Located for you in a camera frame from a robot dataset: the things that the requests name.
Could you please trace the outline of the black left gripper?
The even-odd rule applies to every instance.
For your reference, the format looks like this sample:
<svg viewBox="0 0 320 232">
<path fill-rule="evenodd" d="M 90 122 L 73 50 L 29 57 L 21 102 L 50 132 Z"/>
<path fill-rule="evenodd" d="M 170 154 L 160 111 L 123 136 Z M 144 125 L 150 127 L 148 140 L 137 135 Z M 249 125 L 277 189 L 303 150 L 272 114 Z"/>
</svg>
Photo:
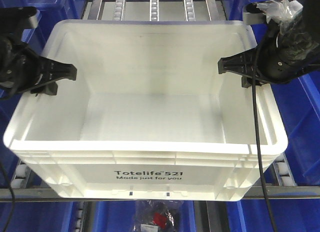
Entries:
<svg viewBox="0 0 320 232">
<path fill-rule="evenodd" d="M 9 34 L 0 36 L 0 87 L 4 90 L 30 91 L 31 94 L 56 96 L 56 81 L 77 79 L 73 64 L 39 56 L 25 42 Z"/>
</svg>

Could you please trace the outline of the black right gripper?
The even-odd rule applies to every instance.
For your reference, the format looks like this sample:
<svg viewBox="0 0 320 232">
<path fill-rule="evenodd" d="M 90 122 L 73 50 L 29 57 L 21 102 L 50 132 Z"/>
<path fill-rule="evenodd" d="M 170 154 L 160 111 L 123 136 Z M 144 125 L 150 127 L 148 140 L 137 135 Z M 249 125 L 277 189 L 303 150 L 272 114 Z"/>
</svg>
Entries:
<svg viewBox="0 0 320 232">
<path fill-rule="evenodd" d="M 256 48 L 220 58 L 217 62 L 218 73 L 253 75 L 256 61 L 256 86 L 287 84 L 296 79 L 300 75 L 300 68 L 285 57 L 285 49 L 279 45 L 280 36 L 280 27 L 277 24 L 268 25 Z M 247 89 L 252 85 L 251 77 L 241 77 L 242 88 Z"/>
</svg>

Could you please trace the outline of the plastic wrapped right arm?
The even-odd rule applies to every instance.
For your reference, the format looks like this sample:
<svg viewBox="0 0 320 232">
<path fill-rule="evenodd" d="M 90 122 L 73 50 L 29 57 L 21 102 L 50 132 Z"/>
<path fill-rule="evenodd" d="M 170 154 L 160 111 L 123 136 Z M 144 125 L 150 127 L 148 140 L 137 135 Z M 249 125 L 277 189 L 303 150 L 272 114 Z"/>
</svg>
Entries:
<svg viewBox="0 0 320 232">
<path fill-rule="evenodd" d="M 245 6 L 267 30 L 253 50 L 256 84 L 286 84 L 320 67 L 320 0 L 265 0 Z"/>
</svg>

